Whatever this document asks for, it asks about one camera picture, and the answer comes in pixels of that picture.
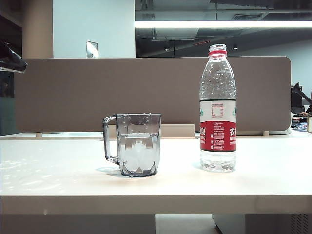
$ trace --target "beige divider panel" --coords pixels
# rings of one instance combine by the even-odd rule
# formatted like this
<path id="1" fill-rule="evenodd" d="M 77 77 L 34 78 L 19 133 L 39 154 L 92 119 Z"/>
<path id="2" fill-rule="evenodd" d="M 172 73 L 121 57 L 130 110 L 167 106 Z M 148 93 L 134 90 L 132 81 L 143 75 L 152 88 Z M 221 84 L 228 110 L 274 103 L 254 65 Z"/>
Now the beige divider panel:
<path id="1" fill-rule="evenodd" d="M 164 124 L 199 126 L 199 82 L 208 58 L 26 59 L 16 74 L 21 132 L 101 131 L 114 113 L 162 113 Z M 237 130 L 290 124 L 286 57 L 229 58 L 237 85 Z"/>

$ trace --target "ceiling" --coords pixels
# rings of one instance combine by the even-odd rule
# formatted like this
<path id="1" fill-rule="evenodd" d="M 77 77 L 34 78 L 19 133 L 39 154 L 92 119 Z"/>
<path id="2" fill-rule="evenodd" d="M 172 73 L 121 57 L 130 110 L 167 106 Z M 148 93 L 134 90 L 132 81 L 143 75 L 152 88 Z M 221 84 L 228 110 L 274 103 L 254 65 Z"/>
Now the ceiling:
<path id="1" fill-rule="evenodd" d="M 0 40 L 19 55 L 22 52 L 21 4 L 21 0 L 0 0 Z"/>
<path id="2" fill-rule="evenodd" d="M 312 20 L 312 0 L 135 0 L 135 9 L 136 21 Z M 139 28 L 136 56 L 196 56 L 198 47 L 214 43 L 231 52 L 234 44 L 247 50 L 298 39 L 312 39 L 312 30 Z"/>

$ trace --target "bottle label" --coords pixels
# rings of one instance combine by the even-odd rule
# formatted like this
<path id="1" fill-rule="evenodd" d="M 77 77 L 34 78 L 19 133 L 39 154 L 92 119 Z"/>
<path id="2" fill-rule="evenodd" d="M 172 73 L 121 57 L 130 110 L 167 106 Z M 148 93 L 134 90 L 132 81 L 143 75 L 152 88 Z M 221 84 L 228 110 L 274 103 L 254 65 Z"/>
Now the bottle label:
<path id="1" fill-rule="evenodd" d="M 200 148 L 217 152 L 236 150 L 236 100 L 200 101 Z"/>

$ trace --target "white desk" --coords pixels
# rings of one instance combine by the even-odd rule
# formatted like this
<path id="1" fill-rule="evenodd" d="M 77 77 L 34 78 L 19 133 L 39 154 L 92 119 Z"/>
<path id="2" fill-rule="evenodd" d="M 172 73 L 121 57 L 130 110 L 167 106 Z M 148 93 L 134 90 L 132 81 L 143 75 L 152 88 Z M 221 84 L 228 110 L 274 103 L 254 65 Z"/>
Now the white desk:
<path id="1" fill-rule="evenodd" d="M 236 171 L 216 174 L 200 168 L 198 139 L 163 139 L 158 173 L 128 178 L 100 139 L 2 138 L 1 213 L 312 213 L 311 144 L 305 132 L 239 136 Z"/>

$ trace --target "plastic water bottle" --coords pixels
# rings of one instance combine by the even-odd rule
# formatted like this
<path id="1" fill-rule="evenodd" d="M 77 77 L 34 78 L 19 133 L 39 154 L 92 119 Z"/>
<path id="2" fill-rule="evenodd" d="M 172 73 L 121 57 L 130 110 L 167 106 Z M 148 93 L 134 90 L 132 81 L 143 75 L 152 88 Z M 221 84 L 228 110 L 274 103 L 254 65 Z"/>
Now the plastic water bottle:
<path id="1" fill-rule="evenodd" d="M 200 89 L 200 162 L 211 172 L 231 172 L 236 164 L 236 86 L 224 44 L 209 48 Z"/>

